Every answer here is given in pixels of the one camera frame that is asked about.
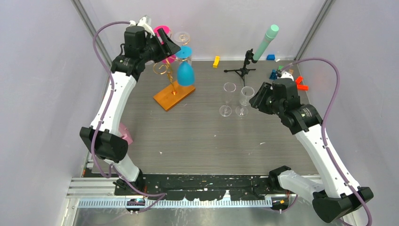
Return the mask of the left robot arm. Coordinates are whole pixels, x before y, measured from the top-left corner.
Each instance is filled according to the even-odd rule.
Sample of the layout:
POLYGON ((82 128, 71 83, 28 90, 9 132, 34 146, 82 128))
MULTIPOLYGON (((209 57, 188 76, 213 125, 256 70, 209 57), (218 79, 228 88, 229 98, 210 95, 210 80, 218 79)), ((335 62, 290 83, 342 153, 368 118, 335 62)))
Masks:
POLYGON ((149 61, 161 62, 181 48, 175 44, 164 29, 151 33, 142 25, 126 28, 120 53, 106 68, 109 85, 103 102, 89 127, 80 129, 80 138, 94 157, 108 163, 125 182, 133 195, 144 190, 142 171, 128 155, 128 141, 120 133, 120 120, 131 91, 136 86, 145 65, 149 61))

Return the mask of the blue wine glass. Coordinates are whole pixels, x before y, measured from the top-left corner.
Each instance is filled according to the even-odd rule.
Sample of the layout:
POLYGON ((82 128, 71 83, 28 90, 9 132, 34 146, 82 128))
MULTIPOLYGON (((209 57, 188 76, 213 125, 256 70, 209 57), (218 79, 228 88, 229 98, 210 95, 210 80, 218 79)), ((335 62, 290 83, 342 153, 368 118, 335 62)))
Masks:
POLYGON ((188 46, 181 46, 175 56, 180 63, 177 69, 177 83, 185 87, 193 85, 195 72, 191 65, 192 49, 188 46))

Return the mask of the clear round wine glass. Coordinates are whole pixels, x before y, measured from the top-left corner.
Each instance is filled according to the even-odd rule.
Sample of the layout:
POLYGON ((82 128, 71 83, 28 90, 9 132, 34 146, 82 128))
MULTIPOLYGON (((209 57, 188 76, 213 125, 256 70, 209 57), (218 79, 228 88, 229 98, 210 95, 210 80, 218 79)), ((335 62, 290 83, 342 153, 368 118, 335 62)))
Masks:
POLYGON ((250 105, 250 99, 255 95, 255 91, 250 86, 244 86, 239 93, 239 105, 235 109, 235 113, 239 117, 245 117, 248 115, 247 106, 250 105))

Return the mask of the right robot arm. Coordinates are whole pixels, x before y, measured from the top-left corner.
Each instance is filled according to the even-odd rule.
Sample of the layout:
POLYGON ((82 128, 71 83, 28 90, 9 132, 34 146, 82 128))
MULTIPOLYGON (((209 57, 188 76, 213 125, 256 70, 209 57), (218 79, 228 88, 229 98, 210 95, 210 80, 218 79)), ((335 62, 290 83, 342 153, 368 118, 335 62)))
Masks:
POLYGON ((340 160, 322 127, 322 118, 310 104, 301 104, 296 83, 280 78, 263 82, 250 99, 252 108, 277 115, 281 123, 307 151, 322 183, 295 173, 288 166, 269 172, 267 185, 274 193, 294 192, 310 202, 321 220, 331 223, 358 210, 374 194, 370 187, 360 186, 340 160))

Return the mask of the clear flute wine glass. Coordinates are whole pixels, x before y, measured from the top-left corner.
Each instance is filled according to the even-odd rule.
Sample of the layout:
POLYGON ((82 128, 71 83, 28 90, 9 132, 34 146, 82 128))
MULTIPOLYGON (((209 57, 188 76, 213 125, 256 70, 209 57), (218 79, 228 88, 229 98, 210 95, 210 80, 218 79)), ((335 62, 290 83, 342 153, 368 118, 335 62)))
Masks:
POLYGON ((219 113, 223 117, 228 117, 232 113, 232 109, 229 106, 233 99, 234 92, 236 91, 236 85, 232 82, 227 82, 223 85, 223 105, 219 108, 219 113))

